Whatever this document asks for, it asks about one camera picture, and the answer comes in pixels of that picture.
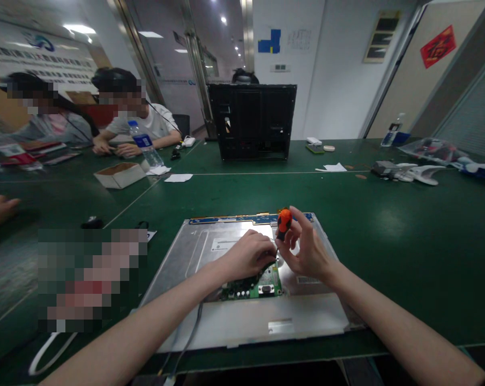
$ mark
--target cardboard box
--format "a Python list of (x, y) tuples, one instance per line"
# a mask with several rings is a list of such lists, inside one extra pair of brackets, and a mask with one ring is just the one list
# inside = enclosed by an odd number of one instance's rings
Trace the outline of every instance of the cardboard box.
[(123, 189), (134, 182), (143, 179), (146, 173), (139, 164), (133, 162), (123, 162), (97, 173), (94, 176), (105, 188)]

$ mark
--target circuit board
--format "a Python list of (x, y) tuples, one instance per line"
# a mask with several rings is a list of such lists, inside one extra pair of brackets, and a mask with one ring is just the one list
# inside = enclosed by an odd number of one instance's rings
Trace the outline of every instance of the circuit board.
[(257, 276), (224, 284), (218, 301), (272, 298), (282, 294), (278, 265), (271, 263)]

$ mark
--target metal frame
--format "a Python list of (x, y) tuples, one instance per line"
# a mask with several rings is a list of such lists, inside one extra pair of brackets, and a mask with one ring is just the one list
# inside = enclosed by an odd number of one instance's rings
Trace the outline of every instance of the metal frame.
[(163, 95), (153, 73), (149, 56), (140, 40), (130, 10), (125, 0), (107, 0), (121, 31), (137, 71), (146, 79), (146, 92), (152, 102), (165, 106)]
[(201, 111), (203, 119), (205, 120), (206, 132), (209, 138), (217, 138), (217, 131), (215, 129), (212, 109), (210, 107), (210, 97), (208, 96), (208, 89), (206, 87), (206, 71), (205, 60), (203, 59), (203, 52), (201, 49), (201, 41), (196, 34), (196, 27), (192, 17), (192, 10), (189, 0), (183, 0), (181, 4), (183, 21), (185, 22), (185, 39), (187, 40), (187, 51), (192, 64), (194, 77), (196, 78), (196, 86), (199, 95), (199, 103), (201, 103)]
[(244, 32), (244, 59), (247, 72), (255, 71), (255, 44), (253, 40), (253, 0), (241, 0)]
[(401, 40), (398, 43), (396, 49), (394, 50), (393, 57), (389, 63), (389, 67), (385, 71), (385, 75), (382, 79), (378, 92), (376, 93), (375, 98), (372, 101), (371, 108), (365, 117), (364, 124), (360, 129), (359, 138), (366, 138), (369, 130), (371, 129), (372, 123), (375, 120), (376, 114), (378, 114), (378, 110), (382, 105), (383, 99), (389, 90), (389, 87), (394, 79), (394, 75), (397, 71), (397, 62), (405, 54), (408, 45), (410, 44), (410, 32), (412, 28), (414, 28), (421, 20), (421, 16), (424, 12), (424, 8), (427, 4), (420, 5), (421, 3), (425, 3), (425, 1), (419, 2), (417, 8), (412, 13), (412, 17), (409, 20), (408, 28), (405, 28), (403, 34), (401, 35)]

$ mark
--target black chair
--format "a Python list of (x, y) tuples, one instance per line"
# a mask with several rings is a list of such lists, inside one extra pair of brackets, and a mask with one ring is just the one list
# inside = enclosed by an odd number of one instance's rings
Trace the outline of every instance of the black chair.
[(184, 140), (187, 135), (190, 135), (190, 115), (173, 114), (173, 118), (182, 132), (182, 140)]

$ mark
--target door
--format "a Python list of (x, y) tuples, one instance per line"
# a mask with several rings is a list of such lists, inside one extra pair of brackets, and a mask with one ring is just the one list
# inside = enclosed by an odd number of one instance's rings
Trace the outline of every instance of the door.
[[(429, 4), (403, 56), (367, 138), (383, 138), (399, 113), (405, 113), (401, 131), (410, 132), (431, 93), (485, 8), (485, 0)], [(448, 27), (452, 27), (456, 48), (436, 63), (425, 66), (421, 48)]]

